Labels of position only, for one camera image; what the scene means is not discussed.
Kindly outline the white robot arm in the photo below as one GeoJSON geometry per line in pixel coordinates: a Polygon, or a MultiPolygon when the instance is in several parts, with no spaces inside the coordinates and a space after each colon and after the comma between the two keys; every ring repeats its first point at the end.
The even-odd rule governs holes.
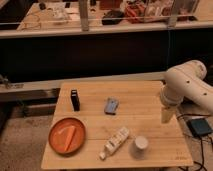
{"type": "Polygon", "coordinates": [[[170,122],[185,98],[213,114],[213,86],[203,81],[206,74],[206,66],[199,60],[173,66],[164,73],[165,85],[159,95],[162,123],[170,122]]]}

